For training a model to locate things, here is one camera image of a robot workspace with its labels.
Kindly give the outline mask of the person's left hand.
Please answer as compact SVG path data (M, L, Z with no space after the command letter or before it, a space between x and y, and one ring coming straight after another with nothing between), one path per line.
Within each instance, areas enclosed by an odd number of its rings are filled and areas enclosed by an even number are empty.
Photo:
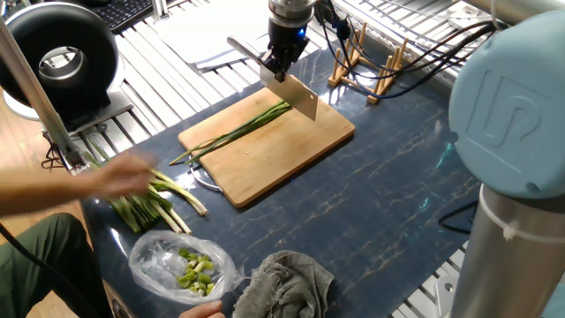
M153 168L154 158L151 155L125 152L89 173L89 189L91 194L104 197L145 194L154 178Z

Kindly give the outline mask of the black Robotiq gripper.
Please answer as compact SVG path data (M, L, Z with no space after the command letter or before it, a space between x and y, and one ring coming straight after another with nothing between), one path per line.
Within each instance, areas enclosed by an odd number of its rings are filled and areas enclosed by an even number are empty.
M269 50L260 55L260 78L264 83L284 82L288 69L299 60L310 42L306 30L307 25L288 27L273 21L268 23ZM287 66L278 54L287 54Z

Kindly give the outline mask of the person's right hand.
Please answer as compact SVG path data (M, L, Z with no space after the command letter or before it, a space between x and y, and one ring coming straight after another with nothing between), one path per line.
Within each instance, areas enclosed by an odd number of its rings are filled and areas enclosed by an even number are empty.
M216 300L193 307L179 315L179 318L225 318L225 315L222 302Z

